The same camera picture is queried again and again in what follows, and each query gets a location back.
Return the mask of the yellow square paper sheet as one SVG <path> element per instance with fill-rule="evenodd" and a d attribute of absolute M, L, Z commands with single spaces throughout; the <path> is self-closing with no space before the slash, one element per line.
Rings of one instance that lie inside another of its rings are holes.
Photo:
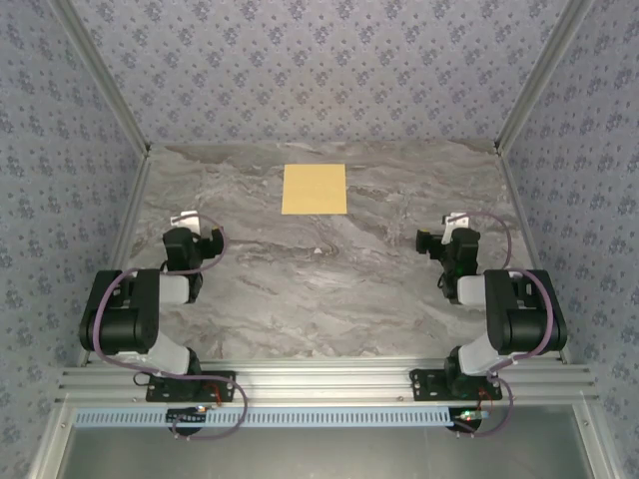
<path fill-rule="evenodd" d="M 285 165 L 283 215 L 320 216 L 346 213 L 345 165 Z"/>

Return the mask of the black adapter board with LED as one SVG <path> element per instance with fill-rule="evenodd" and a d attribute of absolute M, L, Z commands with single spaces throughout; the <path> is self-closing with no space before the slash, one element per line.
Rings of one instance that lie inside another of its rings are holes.
<path fill-rule="evenodd" d="M 463 433 L 476 432 L 481 426 L 481 423 L 489 418 L 487 411 L 465 407 L 450 408 L 449 414 L 452 421 L 450 429 Z"/>
<path fill-rule="evenodd" d="M 207 410 L 198 407 L 169 408 L 165 414 L 165 422 L 176 427 L 195 427 L 204 424 L 207 419 Z"/>

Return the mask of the grey metal panel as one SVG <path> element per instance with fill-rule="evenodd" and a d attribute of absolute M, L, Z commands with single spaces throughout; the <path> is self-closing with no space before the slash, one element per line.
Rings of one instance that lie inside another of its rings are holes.
<path fill-rule="evenodd" d="M 625 479 L 583 404 L 519 406 L 487 438 L 421 426 L 420 408 L 382 424 L 287 427 L 265 409 L 222 440 L 172 437 L 155 408 L 64 406 L 51 418 L 28 479 Z"/>

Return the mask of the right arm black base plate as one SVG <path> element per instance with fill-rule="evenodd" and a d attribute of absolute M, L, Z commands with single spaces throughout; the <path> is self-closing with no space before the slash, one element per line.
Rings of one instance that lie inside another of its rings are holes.
<path fill-rule="evenodd" d="M 499 386 L 485 377 L 468 376 L 444 369 L 414 369 L 408 374 L 414 401 L 501 400 Z"/>

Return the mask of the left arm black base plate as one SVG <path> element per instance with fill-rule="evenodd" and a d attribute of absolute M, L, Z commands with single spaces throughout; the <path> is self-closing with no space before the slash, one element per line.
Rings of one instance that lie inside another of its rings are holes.
<path fill-rule="evenodd" d="M 204 371 L 207 376 L 220 376 L 220 379 L 174 379 L 161 376 L 151 376 L 146 383 L 146 401 L 159 402 L 232 402 L 236 387 L 228 382 L 234 381 L 234 371 Z"/>

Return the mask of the aluminium mounting rail beam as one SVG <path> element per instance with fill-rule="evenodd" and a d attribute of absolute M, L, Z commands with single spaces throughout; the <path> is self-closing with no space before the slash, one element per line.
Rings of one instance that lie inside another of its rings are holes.
<path fill-rule="evenodd" d="M 414 369 L 439 368 L 440 359 L 418 357 L 330 357 L 226 359 L 204 362 L 207 370 L 232 370 L 255 406 L 393 405 L 412 402 L 408 378 Z M 585 365 L 558 355 L 524 360 L 503 369 L 518 405 L 591 402 L 599 398 Z M 140 404 L 145 390 L 133 373 L 95 355 L 82 367 L 63 370 L 53 391 L 57 402 L 76 405 Z"/>

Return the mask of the aluminium frame post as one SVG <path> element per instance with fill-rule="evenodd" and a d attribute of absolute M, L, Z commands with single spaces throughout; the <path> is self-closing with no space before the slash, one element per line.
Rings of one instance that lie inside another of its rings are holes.
<path fill-rule="evenodd" d="M 73 3 L 71 0 L 47 1 L 114 114 L 124 135 L 134 150 L 140 156 L 145 157 L 147 143 L 144 135 Z"/>
<path fill-rule="evenodd" d="M 594 3 L 595 0 L 567 0 L 495 140 L 500 157 L 514 144 Z"/>

